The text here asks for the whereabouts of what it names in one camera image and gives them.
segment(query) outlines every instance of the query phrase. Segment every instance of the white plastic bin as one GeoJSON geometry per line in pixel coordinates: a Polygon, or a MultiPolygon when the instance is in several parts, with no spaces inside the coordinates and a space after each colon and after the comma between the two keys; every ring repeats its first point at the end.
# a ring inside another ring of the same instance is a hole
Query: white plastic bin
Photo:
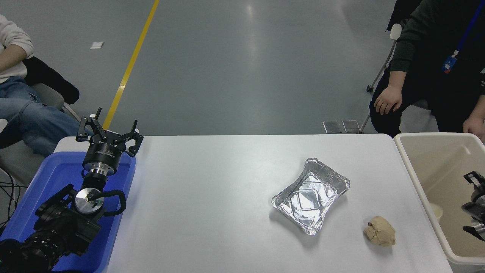
{"type": "Polygon", "coordinates": [[[400,134],[394,141],[453,271],[485,269],[485,242],[462,230],[471,217],[461,209],[473,193],[463,175],[485,175],[483,143],[461,133],[400,134]],[[443,209],[439,223],[430,202],[443,209]]]}

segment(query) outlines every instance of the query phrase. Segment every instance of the white sweater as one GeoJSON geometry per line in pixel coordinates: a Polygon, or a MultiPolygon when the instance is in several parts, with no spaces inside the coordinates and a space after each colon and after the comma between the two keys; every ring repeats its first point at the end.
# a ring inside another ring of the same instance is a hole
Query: white sweater
{"type": "MultiPolygon", "coordinates": [[[[33,56],[33,45],[30,37],[3,15],[0,15],[0,42],[3,45],[0,46],[0,53],[9,45],[18,45],[27,53],[27,59],[33,56]]],[[[12,76],[21,76],[23,78],[27,76],[27,68],[22,62],[0,72],[0,83],[5,82],[12,76]]]]}

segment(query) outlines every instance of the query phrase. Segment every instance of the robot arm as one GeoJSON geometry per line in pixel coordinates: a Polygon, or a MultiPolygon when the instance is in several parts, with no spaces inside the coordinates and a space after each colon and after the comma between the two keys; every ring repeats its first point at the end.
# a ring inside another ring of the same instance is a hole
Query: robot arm
{"type": "Polygon", "coordinates": [[[461,206],[463,211],[471,215],[473,224],[463,226],[463,230],[485,241],[485,178],[476,171],[465,174],[464,178],[473,184],[475,190],[471,195],[471,202],[461,206]]]}
{"type": "Polygon", "coordinates": [[[131,132],[120,135],[103,130],[97,119],[101,112],[83,117],[76,141],[89,141],[89,149],[82,163],[88,173],[83,177],[81,189],[68,184],[45,201],[35,212],[39,217],[35,232],[23,243],[14,239],[0,242],[0,273],[51,272],[62,256],[74,253],[83,255],[101,229],[97,223],[103,216],[114,216],[126,208],[124,192],[103,191],[108,176],[116,173],[121,155],[134,157],[143,141],[135,120],[131,132]],[[93,132],[89,137],[86,127],[93,132]],[[128,148],[126,142],[135,140],[128,148]],[[118,196],[121,207],[106,211],[104,198],[118,196]]]}

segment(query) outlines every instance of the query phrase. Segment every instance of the blue plastic tray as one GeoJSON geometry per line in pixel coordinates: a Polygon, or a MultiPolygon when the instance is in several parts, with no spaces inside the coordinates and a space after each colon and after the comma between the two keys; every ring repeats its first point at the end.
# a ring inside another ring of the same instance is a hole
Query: blue plastic tray
{"type": "MultiPolygon", "coordinates": [[[[74,189],[79,190],[82,185],[81,170],[85,156],[86,152],[59,152],[48,156],[37,171],[0,240],[12,238],[23,242],[34,232],[33,225],[38,219],[34,213],[43,202],[67,184],[73,184],[74,189]]],[[[104,190],[121,189],[128,196],[135,173],[135,162],[135,158],[123,154],[118,171],[108,177],[104,190]]],[[[118,209],[117,197],[104,200],[107,211],[118,209]]],[[[102,217],[98,222],[102,228],[89,245],[88,252],[80,257],[75,254],[62,257],[53,270],[72,269],[83,273],[101,273],[108,265],[121,216],[122,214],[102,217]]]]}

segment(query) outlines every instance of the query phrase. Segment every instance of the hand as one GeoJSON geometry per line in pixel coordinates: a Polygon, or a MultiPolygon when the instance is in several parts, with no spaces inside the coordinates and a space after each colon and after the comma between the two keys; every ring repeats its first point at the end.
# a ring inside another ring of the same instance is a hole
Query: hand
{"type": "Polygon", "coordinates": [[[472,133],[482,142],[485,139],[485,125],[482,118],[469,117],[463,123],[463,133],[472,133]]]}
{"type": "Polygon", "coordinates": [[[383,115],[384,113],[389,114],[389,111],[392,109],[392,111],[396,111],[401,107],[401,104],[403,103],[403,96],[401,94],[401,90],[396,87],[388,86],[382,93],[377,97],[377,100],[375,100],[374,107],[375,111],[378,113],[381,113],[383,115]]]}

